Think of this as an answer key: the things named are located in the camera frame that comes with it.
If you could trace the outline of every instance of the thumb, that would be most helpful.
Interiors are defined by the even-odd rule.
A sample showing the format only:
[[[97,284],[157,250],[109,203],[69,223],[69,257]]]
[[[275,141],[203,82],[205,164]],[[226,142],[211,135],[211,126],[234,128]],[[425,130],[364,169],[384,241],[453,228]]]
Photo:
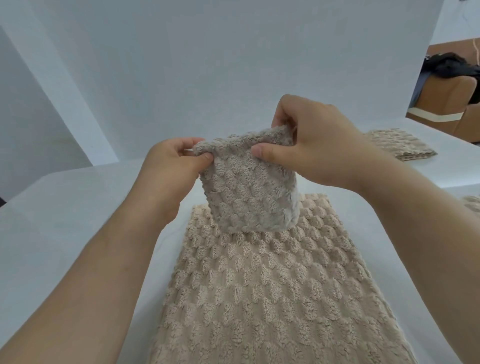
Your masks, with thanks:
[[[196,157],[189,157],[192,161],[193,169],[195,172],[201,172],[205,168],[207,168],[213,162],[213,154],[212,153],[203,153]]]
[[[259,143],[252,146],[252,154],[267,162],[281,164],[289,170],[294,169],[293,146]]]

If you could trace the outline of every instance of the brown chair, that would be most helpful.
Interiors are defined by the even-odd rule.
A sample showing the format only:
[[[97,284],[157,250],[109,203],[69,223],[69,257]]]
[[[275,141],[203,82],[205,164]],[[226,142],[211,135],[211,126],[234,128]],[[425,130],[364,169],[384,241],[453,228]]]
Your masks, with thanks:
[[[480,38],[476,38],[480,47]],[[469,63],[477,63],[473,40],[434,44],[427,54],[454,52]],[[467,142],[480,142],[480,103],[468,104],[477,80],[469,76],[440,78],[431,75],[407,117]]]

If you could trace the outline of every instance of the fingernail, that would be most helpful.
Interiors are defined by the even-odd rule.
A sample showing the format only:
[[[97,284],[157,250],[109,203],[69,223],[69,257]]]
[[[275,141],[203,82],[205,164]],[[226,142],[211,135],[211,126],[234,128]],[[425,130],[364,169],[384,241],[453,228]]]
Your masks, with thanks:
[[[262,147],[259,146],[258,144],[255,145],[255,146],[252,146],[251,152],[252,152],[252,154],[253,154],[255,157],[257,157],[257,158],[261,158],[261,157],[262,157]]]

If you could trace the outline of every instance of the hand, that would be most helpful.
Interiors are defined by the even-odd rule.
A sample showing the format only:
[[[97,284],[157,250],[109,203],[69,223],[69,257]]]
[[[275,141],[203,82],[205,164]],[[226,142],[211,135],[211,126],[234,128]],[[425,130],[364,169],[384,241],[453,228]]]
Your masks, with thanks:
[[[202,140],[174,138],[155,144],[145,157],[127,198],[155,208],[165,225],[171,222],[177,216],[180,202],[193,188],[198,173],[213,162],[211,153],[195,157],[188,150]]]
[[[285,124],[294,132],[294,146],[260,143],[252,154],[316,183],[356,190],[373,161],[393,159],[371,145],[333,105],[284,95],[272,127]]]

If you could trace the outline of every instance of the black cloth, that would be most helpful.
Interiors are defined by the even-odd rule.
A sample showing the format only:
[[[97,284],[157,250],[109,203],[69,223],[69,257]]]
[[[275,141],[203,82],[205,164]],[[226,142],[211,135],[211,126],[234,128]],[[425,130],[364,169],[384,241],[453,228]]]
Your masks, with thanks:
[[[477,87],[468,102],[477,104],[480,102],[480,66],[469,64],[464,58],[453,52],[435,54],[425,57],[422,71],[432,72],[441,78],[452,78],[457,76],[471,76],[477,80]]]

